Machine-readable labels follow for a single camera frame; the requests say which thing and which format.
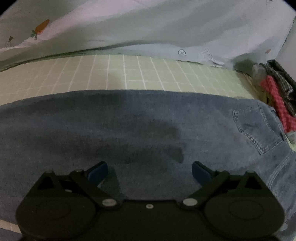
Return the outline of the blue denim jeans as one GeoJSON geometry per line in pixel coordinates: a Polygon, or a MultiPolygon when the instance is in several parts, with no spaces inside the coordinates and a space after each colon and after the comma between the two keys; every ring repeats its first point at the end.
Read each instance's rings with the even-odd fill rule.
{"type": "Polygon", "coordinates": [[[77,91],[1,106],[1,219],[15,221],[45,171],[105,161],[114,198],[182,200],[197,190],[195,161],[255,171],[285,211],[280,240],[295,238],[295,152],[275,109],[253,99],[166,91],[77,91]]]}

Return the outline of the red knitted garment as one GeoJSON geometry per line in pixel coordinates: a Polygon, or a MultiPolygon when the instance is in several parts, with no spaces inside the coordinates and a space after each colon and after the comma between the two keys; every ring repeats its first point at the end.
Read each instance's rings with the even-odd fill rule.
{"type": "Polygon", "coordinates": [[[265,80],[263,80],[260,85],[271,96],[273,107],[280,118],[285,133],[295,132],[295,117],[291,116],[285,107],[284,100],[280,94],[280,89],[274,78],[270,75],[267,75],[265,80]]]}

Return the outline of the black white checked garment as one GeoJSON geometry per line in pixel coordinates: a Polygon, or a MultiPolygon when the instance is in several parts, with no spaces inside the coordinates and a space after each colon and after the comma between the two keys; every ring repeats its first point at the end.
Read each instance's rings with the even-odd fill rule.
{"type": "Polygon", "coordinates": [[[268,60],[266,64],[260,63],[266,73],[272,76],[280,87],[280,94],[289,113],[295,117],[295,80],[284,70],[276,60],[268,60]]]}

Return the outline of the light blue carrot-print sheet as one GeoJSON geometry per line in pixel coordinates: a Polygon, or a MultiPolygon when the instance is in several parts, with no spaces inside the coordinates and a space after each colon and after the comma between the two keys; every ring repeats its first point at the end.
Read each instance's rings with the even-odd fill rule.
{"type": "Polygon", "coordinates": [[[245,70],[280,52],[284,1],[1,1],[1,68],[85,50],[245,70]]]}

